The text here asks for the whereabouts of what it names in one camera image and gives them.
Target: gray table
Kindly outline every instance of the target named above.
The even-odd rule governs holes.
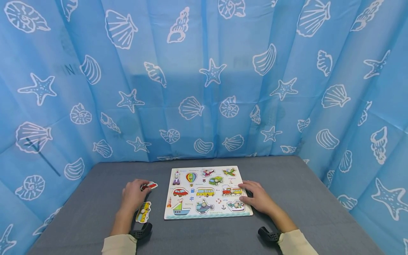
[[[320,255],[383,254],[296,156],[97,164],[28,254],[100,254],[119,208],[122,188],[135,178],[158,183],[147,198],[152,202],[152,234],[138,242],[138,255],[281,254],[279,248],[264,244],[257,235],[261,226],[275,229],[257,211],[250,217],[164,221],[172,168],[230,165],[239,167],[244,180],[261,183]]]

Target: scallop shell print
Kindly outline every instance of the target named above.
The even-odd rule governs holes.
[[[245,1],[244,0],[218,0],[218,12],[224,19],[230,19],[234,15],[237,17],[245,17]]]
[[[166,77],[164,76],[164,73],[160,66],[156,66],[149,62],[145,62],[143,63],[143,65],[147,71],[147,75],[149,76],[149,78],[154,82],[160,83],[163,86],[163,88],[166,88],[167,86]]]
[[[180,132],[175,129],[169,129],[168,131],[159,130],[159,132],[162,138],[170,144],[173,144],[180,139]]]
[[[306,120],[297,120],[297,129],[299,132],[303,132],[303,130],[309,126],[310,124],[310,118],[307,118]]]
[[[353,162],[353,153],[349,150],[346,150],[343,157],[340,160],[339,170],[342,173],[347,173],[350,171],[351,164]]]
[[[361,114],[361,117],[358,121],[357,126],[361,126],[362,124],[364,124],[364,122],[366,122],[368,118],[368,110],[370,109],[372,104],[373,104],[372,101],[367,101],[366,106],[364,107],[363,113]]]
[[[312,37],[330,19],[330,1],[323,4],[320,0],[307,0],[299,15],[297,33],[304,37]]]
[[[113,122],[113,119],[103,112],[101,112],[101,123],[106,125],[108,128],[118,132],[119,134],[121,133],[120,128],[116,125],[115,122]]]
[[[193,96],[185,98],[179,105],[179,113],[186,120],[201,116],[203,110],[204,106]]]
[[[71,14],[78,8],[78,0],[61,0],[62,10],[67,21],[71,21]]]
[[[197,139],[194,142],[195,151],[201,154],[209,153],[213,149],[213,147],[214,147],[214,144],[212,142],[204,142],[201,139]]]
[[[14,27],[32,33],[36,30],[50,31],[47,21],[32,6],[21,1],[11,1],[4,7],[7,19]]]
[[[322,106],[329,108],[333,106],[343,107],[351,98],[347,96],[346,89],[343,84],[333,85],[329,87],[323,95]]]
[[[256,104],[252,112],[249,114],[249,117],[253,122],[256,124],[261,124],[261,110],[259,109],[259,106]]]
[[[95,58],[91,57],[90,55],[85,55],[85,60],[79,67],[89,84],[95,85],[101,79],[101,68],[98,62],[96,62]]]
[[[75,181],[82,177],[85,170],[84,160],[80,157],[77,161],[67,164],[64,168],[64,175],[68,180]]]
[[[48,218],[45,219],[43,225],[41,225],[38,229],[36,229],[33,235],[41,235],[42,232],[47,228],[47,226],[51,223],[54,217],[60,212],[62,207],[58,208],[55,212],[53,212]]]
[[[81,103],[72,107],[69,117],[73,123],[78,125],[85,125],[92,121],[92,114],[86,111]]]
[[[130,14],[124,17],[114,10],[107,10],[105,15],[106,33],[117,48],[130,49],[134,34],[139,31]]]
[[[38,198],[45,188],[45,180],[39,175],[27,176],[23,186],[14,192],[22,200],[31,201]]]
[[[26,153],[39,153],[47,141],[52,139],[50,127],[43,128],[28,121],[16,130],[16,146]]]
[[[341,203],[341,205],[346,208],[347,210],[353,209],[357,205],[357,199],[352,197],[348,197],[346,195],[340,195],[337,200]]]
[[[334,149],[340,143],[340,141],[334,137],[328,129],[320,130],[316,135],[316,141],[327,150]]]
[[[283,153],[294,153],[296,151],[296,147],[281,145],[281,149]]]
[[[374,157],[380,165],[385,163],[387,156],[385,155],[386,152],[386,145],[388,143],[387,138],[387,127],[384,126],[380,130],[372,133],[371,138],[371,150],[374,153]]]
[[[333,58],[327,52],[319,50],[317,53],[317,69],[324,73],[324,76],[329,76],[333,66]]]
[[[235,151],[241,148],[243,144],[244,144],[244,138],[242,137],[242,135],[236,135],[231,138],[227,137],[222,143],[222,145],[224,145],[228,151]]]
[[[273,43],[264,53],[252,57],[252,65],[260,76],[264,76],[273,67],[276,60],[276,47]]]
[[[100,140],[98,143],[93,143],[93,150],[102,155],[102,157],[110,157],[113,154],[112,147],[104,140]]]
[[[234,95],[222,101],[222,103],[220,104],[220,112],[224,117],[233,118],[237,116],[239,106],[235,104],[236,101],[237,99]]]

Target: starfish print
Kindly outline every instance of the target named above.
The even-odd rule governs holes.
[[[279,98],[281,101],[285,99],[286,94],[297,94],[298,91],[292,89],[293,84],[296,82],[297,78],[291,79],[289,82],[284,83],[283,80],[279,80],[279,85],[276,90],[274,90],[270,96],[273,96],[275,94],[279,94]]]
[[[269,131],[266,130],[262,130],[261,133],[265,136],[264,142],[268,141],[268,140],[272,140],[274,142],[276,142],[276,135],[282,134],[282,131],[276,131],[275,132],[275,126],[271,127],[271,129]]]
[[[147,149],[147,146],[152,145],[150,142],[142,142],[140,140],[140,137],[136,137],[136,141],[126,141],[128,144],[133,145],[135,147],[135,152],[142,150],[147,153],[149,153],[149,150]]]
[[[117,106],[127,106],[132,113],[135,113],[135,105],[144,105],[143,101],[139,101],[136,99],[136,93],[136,89],[133,89],[129,95],[123,93],[122,91],[119,91],[122,100],[117,104]]]
[[[386,59],[387,59],[388,55],[390,54],[390,52],[391,52],[391,50],[388,50],[385,53],[385,55],[384,55],[384,57],[383,57],[383,59],[381,61],[372,60],[372,59],[366,59],[366,60],[363,61],[364,64],[369,65],[371,67],[371,71],[364,76],[365,80],[369,79],[369,78],[371,78],[373,76],[380,75],[381,69],[384,67],[385,64],[387,64]]]
[[[17,241],[9,241],[9,234],[12,228],[13,224],[10,224],[0,239],[0,255],[3,255],[8,249],[12,248],[17,243]]]
[[[42,80],[38,78],[34,73],[30,74],[31,79],[34,81],[34,86],[20,88],[18,93],[34,93],[37,95],[37,105],[42,106],[46,96],[56,97],[57,93],[52,90],[51,85],[54,82],[55,76],[49,76],[47,79]]]
[[[405,194],[404,188],[386,189],[378,178],[375,178],[375,185],[378,192],[371,197],[378,202],[384,203],[394,220],[399,220],[400,210],[408,212],[408,204],[401,201],[402,196]]]
[[[214,60],[210,58],[209,68],[207,69],[200,69],[199,72],[205,74],[207,76],[207,81],[205,82],[204,87],[208,87],[210,83],[215,82],[217,84],[221,84],[220,75],[221,72],[227,67],[226,64],[222,64],[219,67],[216,67]]]

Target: finger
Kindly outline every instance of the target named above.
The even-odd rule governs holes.
[[[243,203],[252,205],[254,199],[252,197],[240,197],[239,198]]]
[[[248,190],[248,191],[250,191],[250,192],[252,192],[252,193],[254,193],[254,191],[255,191],[255,189],[256,189],[256,186],[251,185],[251,184],[248,184],[248,183],[238,184],[238,187],[244,188],[244,189],[246,189],[246,190]]]

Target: white puzzle board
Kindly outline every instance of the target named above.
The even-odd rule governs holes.
[[[237,166],[173,168],[170,175],[165,220],[253,215],[242,203],[246,191]]]

